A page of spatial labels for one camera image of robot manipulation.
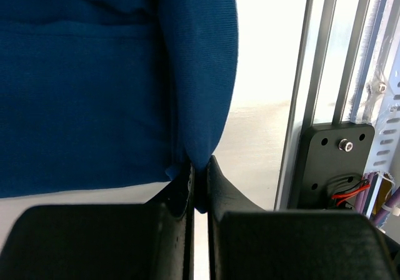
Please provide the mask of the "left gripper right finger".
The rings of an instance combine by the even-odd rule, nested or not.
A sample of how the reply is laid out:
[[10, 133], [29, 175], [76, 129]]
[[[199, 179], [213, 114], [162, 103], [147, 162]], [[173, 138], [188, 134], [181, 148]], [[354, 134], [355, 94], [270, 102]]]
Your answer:
[[398, 279], [384, 234], [351, 211], [266, 211], [207, 167], [211, 279]]

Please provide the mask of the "blue t shirt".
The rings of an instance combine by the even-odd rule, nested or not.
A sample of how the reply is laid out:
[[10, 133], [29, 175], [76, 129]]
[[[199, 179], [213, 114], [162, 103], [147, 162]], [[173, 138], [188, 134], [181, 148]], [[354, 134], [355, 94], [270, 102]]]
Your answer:
[[1, 197], [203, 172], [237, 63], [236, 0], [1, 0]]

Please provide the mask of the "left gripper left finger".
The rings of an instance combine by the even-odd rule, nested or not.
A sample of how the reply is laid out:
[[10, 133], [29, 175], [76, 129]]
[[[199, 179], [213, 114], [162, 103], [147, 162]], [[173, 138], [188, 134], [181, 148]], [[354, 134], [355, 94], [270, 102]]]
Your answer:
[[25, 210], [1, 251], [2, 279], [192, 279], [194, 170], [144, 204]]

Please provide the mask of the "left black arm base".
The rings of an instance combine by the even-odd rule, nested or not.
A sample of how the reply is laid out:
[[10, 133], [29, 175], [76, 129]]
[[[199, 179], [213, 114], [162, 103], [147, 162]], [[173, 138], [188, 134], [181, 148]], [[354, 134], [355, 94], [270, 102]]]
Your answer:
[[289, 209], [328, 209], [364, 175], [375, 130], [370, 124], [316, 124], [301, 135]]

